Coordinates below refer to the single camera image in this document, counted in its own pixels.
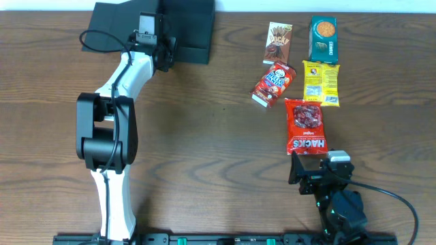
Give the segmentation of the black storage box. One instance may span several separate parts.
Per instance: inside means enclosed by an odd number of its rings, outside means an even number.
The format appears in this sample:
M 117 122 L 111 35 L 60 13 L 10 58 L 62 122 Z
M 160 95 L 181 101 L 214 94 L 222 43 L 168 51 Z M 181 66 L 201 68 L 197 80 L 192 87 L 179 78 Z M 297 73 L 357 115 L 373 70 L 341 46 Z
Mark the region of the black storage box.
M 162 30 L 155 28 L 160 38 L 176 40 L 176 62 L 207 64 L 215 20 L 213 0 L 132 0 L 123 3 L 95 4 L 84 51 L 120 50 L 115 38 L 133 49 L 141 49 L 136 40 L 146 32 L 140 27 L 141 13 L 162 15 Z

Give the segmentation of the red Hacks candy bag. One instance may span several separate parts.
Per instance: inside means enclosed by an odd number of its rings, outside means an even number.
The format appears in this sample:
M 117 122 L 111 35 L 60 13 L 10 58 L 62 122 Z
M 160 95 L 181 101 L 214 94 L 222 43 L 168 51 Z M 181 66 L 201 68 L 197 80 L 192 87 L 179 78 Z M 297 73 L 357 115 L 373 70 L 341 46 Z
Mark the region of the red Hacks candy bag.
M 321 103 L 302 99 L 285 99 L 287 112 L 287 153 L 326 154 Z

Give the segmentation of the red Hello Panda box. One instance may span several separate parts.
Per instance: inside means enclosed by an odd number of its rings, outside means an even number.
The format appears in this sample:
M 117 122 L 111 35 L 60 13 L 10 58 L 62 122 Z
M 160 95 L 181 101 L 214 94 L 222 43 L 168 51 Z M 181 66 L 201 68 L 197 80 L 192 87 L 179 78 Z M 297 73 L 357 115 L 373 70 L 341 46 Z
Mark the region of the red Hello Panda box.
M 296 78 L 296 70 L 279 61 L 270 66 L 251 92 L 251 98 L 265 108 L 273 106 Z

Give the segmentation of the yellow snack packet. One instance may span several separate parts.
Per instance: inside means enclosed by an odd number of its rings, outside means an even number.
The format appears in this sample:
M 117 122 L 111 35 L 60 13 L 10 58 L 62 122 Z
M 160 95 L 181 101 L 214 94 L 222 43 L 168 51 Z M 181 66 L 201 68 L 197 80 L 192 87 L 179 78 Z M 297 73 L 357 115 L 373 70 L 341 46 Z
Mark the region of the yellow snack packet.
M 305 101 L 320 102 L 321 106 L 339 107 L 338 75 L 340 65 L 303 61 Z

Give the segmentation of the brown Pocky chocolate box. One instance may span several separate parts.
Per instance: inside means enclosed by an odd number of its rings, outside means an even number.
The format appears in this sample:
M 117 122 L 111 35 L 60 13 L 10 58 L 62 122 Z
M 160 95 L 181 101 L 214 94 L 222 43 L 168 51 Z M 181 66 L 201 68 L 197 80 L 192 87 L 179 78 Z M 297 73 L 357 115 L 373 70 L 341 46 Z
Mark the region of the brown Pocky chocolate box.
M 292 24 L 270 22 L 266 39 L 263 64 L 275 62 L 287 64 L 292 39 Z

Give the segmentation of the teal coconut cookies box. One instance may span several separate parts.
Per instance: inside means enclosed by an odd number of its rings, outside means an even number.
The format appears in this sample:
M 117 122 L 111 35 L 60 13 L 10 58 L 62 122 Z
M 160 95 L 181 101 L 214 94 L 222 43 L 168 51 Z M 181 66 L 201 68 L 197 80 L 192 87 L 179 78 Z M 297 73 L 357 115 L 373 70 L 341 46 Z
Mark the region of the teal coconut cookies box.
M 330 16 L 313 16 L 309 25 L 309 60 L 337 64 L 337 19 Z

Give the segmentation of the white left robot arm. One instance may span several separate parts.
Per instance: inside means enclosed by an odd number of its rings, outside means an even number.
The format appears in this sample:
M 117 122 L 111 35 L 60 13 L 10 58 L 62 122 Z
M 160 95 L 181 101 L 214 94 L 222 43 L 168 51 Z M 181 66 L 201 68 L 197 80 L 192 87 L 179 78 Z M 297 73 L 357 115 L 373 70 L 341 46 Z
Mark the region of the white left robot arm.
M 97 186 L 102 227 L 94 244 L 139 244 L 129 174 L 138 150 L 135 101 L 155 72 L 174 64 L 177 41 L 135 32 L 117 50 L 108 81 L 76 101 L 76 153 Z

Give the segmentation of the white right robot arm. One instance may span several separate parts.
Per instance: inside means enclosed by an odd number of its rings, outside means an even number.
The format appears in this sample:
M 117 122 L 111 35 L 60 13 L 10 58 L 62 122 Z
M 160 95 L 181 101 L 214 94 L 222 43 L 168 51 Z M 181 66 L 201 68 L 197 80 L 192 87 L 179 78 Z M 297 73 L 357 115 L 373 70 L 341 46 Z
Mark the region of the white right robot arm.
M 346 189 L 354 166 L 343 150 L 331 150 L 318 170 L 305 170 L 292 153 L 289 184 L 299 184 L 301 195 L 313 195 L 320 214 L 324 239 L 331 244 L 370 244 L 365 230 L 367 218 L 357 191 Z

